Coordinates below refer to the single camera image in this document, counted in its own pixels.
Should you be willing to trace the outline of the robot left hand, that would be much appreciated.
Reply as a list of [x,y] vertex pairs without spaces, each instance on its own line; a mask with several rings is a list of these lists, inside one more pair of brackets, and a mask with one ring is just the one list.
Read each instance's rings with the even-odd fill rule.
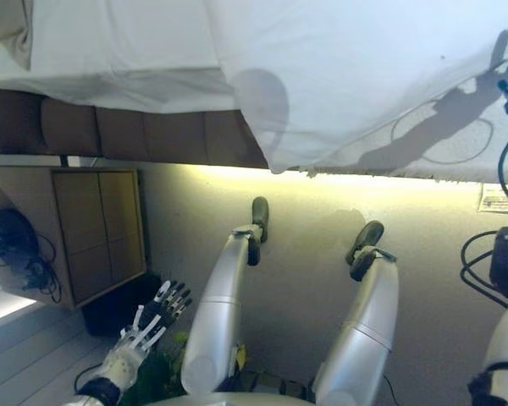
[[150,351],[191,303],[191,290],[185,283],[165,281],[150,301],[138,306],[131,324],[120,331],[120,342]]

